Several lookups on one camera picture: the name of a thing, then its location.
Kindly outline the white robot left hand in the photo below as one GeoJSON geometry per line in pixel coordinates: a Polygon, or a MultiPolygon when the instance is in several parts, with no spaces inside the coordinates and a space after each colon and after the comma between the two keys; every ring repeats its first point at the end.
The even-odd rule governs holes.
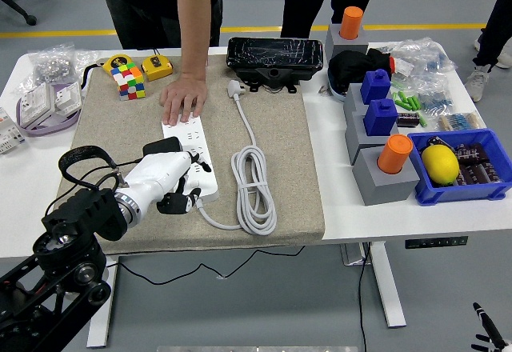
{"type": "Polygon", "coordinates": [[[177,192],[181,178],[185,179],[184,195],[196,188],[205,202],[218,196],[218,184],[213,168],[195,151],[148,154],[125,176],[126,184],[117,188],[119,204],[128,207],[135,222],[141,220],[151,204],[160,202],[169,192],[177,192]]]}

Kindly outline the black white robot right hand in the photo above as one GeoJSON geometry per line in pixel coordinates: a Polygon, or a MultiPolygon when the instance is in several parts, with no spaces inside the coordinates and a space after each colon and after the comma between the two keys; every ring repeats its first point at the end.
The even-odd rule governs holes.
{"type": "Polygon", "coordinates": [[[504,339],[496,325],[484,309],[477,303],[473,308],[482,324],[485,334],[476,334],[477,340],[484,342],[484,345],[472,344],[471,348],[476,351],[511,351],[511,340],[504,339]]]}

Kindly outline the person's left hand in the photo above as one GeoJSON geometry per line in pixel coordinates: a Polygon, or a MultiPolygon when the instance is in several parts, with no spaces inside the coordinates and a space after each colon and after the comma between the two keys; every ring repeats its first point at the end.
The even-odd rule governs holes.
{"type": "Polygon", "coordinates": [[[178,122],[188,122],[190,117],[200,115],[206,99],[206,77],[181,74],[160,93],[159,104],[163,107],[162,123],[176,126],[178,122]]]}

